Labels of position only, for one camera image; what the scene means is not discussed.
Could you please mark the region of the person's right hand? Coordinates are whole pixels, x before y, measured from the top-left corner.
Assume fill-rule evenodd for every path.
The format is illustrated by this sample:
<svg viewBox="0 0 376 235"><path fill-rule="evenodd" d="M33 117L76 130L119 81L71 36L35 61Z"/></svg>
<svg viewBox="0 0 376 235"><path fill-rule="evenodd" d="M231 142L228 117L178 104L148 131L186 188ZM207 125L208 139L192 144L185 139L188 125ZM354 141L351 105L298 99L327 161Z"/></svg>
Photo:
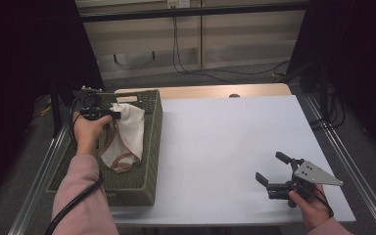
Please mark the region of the person's right hand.
<svg viewBox="0 0 376 235"><path fill-rule="evenodd" d="M305 200L295 191L290 191L289 196L301 209L302 218L308 231L322 225L330 218L328 207L316 198Z"/></svg>

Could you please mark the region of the person's left hand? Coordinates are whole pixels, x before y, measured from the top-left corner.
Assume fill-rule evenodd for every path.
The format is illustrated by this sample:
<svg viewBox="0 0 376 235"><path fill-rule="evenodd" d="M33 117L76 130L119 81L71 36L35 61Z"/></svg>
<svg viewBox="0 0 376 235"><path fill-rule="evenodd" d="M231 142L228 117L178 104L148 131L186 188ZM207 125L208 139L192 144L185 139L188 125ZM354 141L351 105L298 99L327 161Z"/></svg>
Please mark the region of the person's left hand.
<svg viewBox="0 0 376 235"><path fill-rule="evenodd" d="M76 153L96 156L98 139L105 125L112 121L111 116L104 116L97 120L88 120L79 112L73 113L73 132L76 140Z"/></svg>

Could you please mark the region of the green woven basket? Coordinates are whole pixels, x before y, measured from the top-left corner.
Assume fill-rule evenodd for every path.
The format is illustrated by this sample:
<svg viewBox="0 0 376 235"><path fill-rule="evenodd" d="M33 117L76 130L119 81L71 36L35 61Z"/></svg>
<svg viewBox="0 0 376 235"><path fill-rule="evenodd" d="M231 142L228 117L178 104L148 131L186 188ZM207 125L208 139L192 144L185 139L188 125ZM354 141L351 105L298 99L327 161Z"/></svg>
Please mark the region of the green woven basket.
<svg viewBox="0 0 376 235"><path fill-rule="evenodd" d="M107 167L100 151L104 146L104 128L96 149L96 160L104 176L103 186L112 207L144 207L155 203L163 108L160 92L145 90L129 93L101 93L102 107L111 110L113 103L126 103L145 111L142 160L130 171L116 173Z"/></svg>

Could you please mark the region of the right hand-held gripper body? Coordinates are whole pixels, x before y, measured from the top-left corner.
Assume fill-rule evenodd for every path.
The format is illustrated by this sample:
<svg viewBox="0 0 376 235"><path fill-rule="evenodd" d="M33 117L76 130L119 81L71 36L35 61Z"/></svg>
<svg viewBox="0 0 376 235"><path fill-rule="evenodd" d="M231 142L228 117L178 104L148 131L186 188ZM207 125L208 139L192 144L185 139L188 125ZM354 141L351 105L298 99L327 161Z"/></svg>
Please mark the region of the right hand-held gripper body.
<svg viewBox="0 0 376 235"><path fill-rule="evenodd" d="M290 191L297 192L303 199L310 197L316 198L316 184L326 184L334 186L343 186L344 182L321 167L306 161L304 159L294 159L289 163L292 169L292 176L289 181L283 184L269 183L266 186L268 198L272 200L287 200L288 206L295 208L297 206L289 197Z"/></svg>

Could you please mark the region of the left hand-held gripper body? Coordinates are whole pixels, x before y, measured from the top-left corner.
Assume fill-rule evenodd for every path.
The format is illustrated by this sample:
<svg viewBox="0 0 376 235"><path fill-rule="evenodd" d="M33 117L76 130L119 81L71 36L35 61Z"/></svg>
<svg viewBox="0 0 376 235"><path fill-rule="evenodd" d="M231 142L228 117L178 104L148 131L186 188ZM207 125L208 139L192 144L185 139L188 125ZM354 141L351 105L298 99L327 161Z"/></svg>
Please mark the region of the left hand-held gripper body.
<svg viewBox="0 0 376 235"><path fill-rule="evenodd" d="M72 111L79 112L88 120L110 116L112 111L102 107L102 90L83 86L80 95L72 103Z"/></svg>

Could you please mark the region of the white table board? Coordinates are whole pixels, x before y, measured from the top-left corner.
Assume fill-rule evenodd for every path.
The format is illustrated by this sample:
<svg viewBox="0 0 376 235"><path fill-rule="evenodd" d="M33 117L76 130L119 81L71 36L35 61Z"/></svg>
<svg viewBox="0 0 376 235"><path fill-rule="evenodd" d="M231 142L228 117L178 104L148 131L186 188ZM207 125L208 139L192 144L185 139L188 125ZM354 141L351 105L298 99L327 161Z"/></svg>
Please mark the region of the white table board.
<svg viewBox="0 0 376 235"><path fill-rule="evenodd" d="M113 208L120 226L299 222L300 211L269 199L256 173L290 180L278 152L331 169L293 95L165 100L163 111L156 201Z"/></svg>

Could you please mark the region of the dark curtain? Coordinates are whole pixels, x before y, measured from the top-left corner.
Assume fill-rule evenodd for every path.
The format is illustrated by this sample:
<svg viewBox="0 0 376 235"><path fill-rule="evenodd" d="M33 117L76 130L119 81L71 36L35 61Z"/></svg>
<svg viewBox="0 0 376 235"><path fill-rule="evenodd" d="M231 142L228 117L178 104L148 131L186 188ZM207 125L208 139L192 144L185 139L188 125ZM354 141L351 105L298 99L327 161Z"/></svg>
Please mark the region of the dark curtain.
<svg viewBox="0 0 376 235"><path fill-rule="evenodd" d="M20 149L35 100L104 86L75 0L0 0L0 180Z"/></svg>
<svg viewBox="0 0 376 235"><path fill-rule="evenodd" d="M308 64L303 89L321 74L376 140L376 0L308 0L288 71Z"/></svg>

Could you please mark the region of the white underwear with brown trim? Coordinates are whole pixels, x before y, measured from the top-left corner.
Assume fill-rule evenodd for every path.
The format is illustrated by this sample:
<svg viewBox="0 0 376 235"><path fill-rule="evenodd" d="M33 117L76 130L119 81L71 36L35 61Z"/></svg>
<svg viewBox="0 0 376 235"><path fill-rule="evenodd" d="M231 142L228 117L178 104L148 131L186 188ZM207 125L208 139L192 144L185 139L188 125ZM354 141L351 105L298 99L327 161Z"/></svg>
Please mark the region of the white underwear with brown trim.
<svg viewBox="0 0 376 235"><path fill-rule="evenodd" d="M113 103L111 110L120 118L110 123L99 156L114 172L124 173L142 160L145 111L126 103Z"/></svg>

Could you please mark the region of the black horizontal bar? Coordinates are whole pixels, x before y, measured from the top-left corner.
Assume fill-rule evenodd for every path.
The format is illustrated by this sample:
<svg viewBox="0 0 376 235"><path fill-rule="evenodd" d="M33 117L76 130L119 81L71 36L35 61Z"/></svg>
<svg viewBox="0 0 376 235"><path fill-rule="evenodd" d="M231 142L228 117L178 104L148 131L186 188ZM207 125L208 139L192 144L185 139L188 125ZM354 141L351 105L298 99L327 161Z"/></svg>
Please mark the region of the black horizontal bar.
<svg viewBox="0 0 376 235"><path fill-rule="evenodd" d="M291 3L270 3L241 6L200 7L186 9L147 10L136 12L112 12L97 14L81 14L83 23L130 21L178 17L198 17L230 14L268 13L305 10L310 6L308 1Z"/></svg>

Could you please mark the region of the black stand leg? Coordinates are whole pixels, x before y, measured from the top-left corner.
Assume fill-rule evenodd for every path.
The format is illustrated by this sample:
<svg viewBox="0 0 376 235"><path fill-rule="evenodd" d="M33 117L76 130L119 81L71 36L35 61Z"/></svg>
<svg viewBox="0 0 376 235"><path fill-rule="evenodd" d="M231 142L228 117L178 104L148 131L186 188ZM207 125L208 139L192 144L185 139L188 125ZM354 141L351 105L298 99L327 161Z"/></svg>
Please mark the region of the black stand leg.
<svg viewBox="0 0 376 235"><path fill-rule="evenodd" d="M53 137L57 137L60 130L62 129L62 116L60 110L59 94L57 91L57 83L55 80L51 81L50 85L50 98L51 98L51 109L54 122Z"/></svg>

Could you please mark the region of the metal floor rail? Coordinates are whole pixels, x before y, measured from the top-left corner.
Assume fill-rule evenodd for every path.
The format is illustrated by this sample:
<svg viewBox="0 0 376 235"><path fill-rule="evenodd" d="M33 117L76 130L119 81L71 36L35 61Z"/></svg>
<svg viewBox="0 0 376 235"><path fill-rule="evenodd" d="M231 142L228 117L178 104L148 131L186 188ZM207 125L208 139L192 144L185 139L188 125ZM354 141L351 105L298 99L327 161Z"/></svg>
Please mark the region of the metal floor rail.
<svg viewBox="0 0 376 235"><path fill-rule="evenodd" d="M34 181L19 209L8 235L24 235L27 226L32 218L33 212L37 206L39 198L44 191L45 181L50 173L52 164L64 141L68 127L64 124L60 131L52 138L48 150L43 157L39 170L37 171Z"/></svg>
<svg viewBox="0 0 376 235"><path fill-rule="evenodd" d="M372 214L374 220L376 221L376 194L366 181L365 177L362 175L361 171L357 167L351 154L347 150L343 141L340 139L334 127L329 122L322 119L320 105L318 104L316 99L313 96L308 96L305 99L310 106L313 114L315 115L316 120L320 123L320 127L323 133L328 138L342 165L346 169L347 174L351 178L352 183L356 187L363 202L366 204L369 212Z"/></svg>

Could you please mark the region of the wooden table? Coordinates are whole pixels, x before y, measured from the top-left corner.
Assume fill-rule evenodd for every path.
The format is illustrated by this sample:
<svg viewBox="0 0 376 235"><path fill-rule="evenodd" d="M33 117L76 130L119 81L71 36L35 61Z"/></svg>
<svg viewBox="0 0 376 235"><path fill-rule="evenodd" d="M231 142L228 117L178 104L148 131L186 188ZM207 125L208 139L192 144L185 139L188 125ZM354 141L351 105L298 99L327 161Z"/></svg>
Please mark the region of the wooden table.
<svg viewBox="0 0 376 235"><path fill-rule="evenodd" d="M154 87L154 90L156 89L159 90L162 100L229 98L233 93L240 95L240 98L292 94L289 86L283 83Z"/></svg>

